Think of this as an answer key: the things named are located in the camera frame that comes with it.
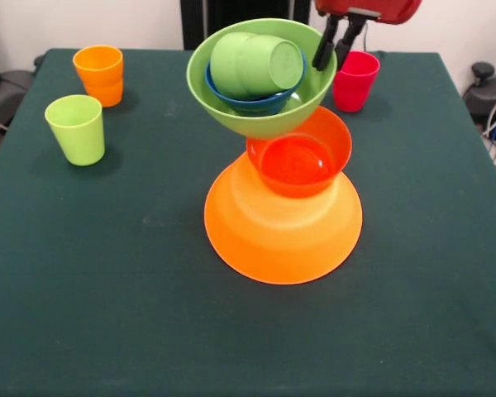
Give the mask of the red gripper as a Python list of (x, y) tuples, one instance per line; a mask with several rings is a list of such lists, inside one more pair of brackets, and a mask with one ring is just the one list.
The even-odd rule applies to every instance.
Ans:
[(312, 66), (323, 71), (334, 52), (338, 16), (348, 17), (348, 27), (335, 48), (338, 65), (343, 66), (367, 19), (390, 25), (403, 24), (416, 13), (422, 0), (316, 0), (314, 3), (319, 12), (330, 14), (312, 60)]

